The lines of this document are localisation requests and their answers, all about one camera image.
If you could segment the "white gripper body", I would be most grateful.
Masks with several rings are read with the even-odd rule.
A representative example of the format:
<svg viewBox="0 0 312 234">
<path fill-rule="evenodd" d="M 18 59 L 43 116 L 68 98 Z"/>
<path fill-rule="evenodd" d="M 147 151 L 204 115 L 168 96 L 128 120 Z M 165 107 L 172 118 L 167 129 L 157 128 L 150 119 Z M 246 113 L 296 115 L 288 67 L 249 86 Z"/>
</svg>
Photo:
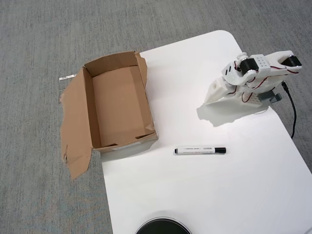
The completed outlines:
<svg viewBox="0 0 312 234">
<path fill-rule="evenodd" d="M 231 85 L 223 77 L 219 77 L 209 87 L 209 98 L 222 98 L 230 91 Z"/>
</svg>

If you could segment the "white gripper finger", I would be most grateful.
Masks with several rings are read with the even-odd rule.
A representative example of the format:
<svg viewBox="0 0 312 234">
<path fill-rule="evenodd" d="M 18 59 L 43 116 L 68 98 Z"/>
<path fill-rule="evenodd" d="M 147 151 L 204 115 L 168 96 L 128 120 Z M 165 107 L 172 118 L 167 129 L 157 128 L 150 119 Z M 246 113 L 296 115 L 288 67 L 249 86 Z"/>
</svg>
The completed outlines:
<svg viewBox="0 0 312 234">
<path fill-rule="evenodd" d="M 204 100 L 204 105 L 209 105 L 218 101 L 221 101 L 222 99 L 232 98 L 235 94 L 207 94 Z"/>
</svg>

